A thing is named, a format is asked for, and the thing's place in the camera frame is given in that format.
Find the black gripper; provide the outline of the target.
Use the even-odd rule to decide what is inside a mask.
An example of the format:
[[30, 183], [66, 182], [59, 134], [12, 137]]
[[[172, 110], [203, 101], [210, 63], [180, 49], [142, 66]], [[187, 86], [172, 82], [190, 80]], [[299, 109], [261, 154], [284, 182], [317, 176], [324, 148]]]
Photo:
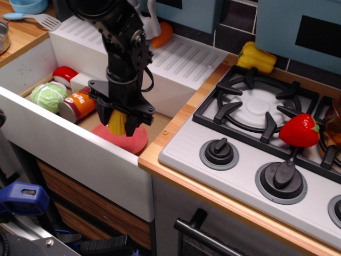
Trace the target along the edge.
[[143, 93], [151, 91], [154, 79], [150, 70], [145, 69], [127, 81], [108, 77], [107, 81], [90, 80], [89, 97], [95, 100], [96, 111], [103, 125], [109, 123], [112, 112], [116, 109], [127, 115], [125, 131], [132, 137], [142, 123], [151, 125], [156, 112]]

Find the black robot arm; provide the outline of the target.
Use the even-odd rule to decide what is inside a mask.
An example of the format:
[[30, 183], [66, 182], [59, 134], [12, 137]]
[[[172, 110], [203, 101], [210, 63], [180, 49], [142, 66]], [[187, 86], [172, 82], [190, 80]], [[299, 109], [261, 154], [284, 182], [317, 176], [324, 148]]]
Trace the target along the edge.
[[151, 125], [156, 112], [143, 96], [143, 75], [152, 76], [148, 65], [152, 52], [135, 8], [128, 1], [67, 1], [77, 17], [101, 33], [108, 54], [106, 81], [90, 80], [90, 98], [103, 125], [117, 136], [131, 137], [141, 125]]

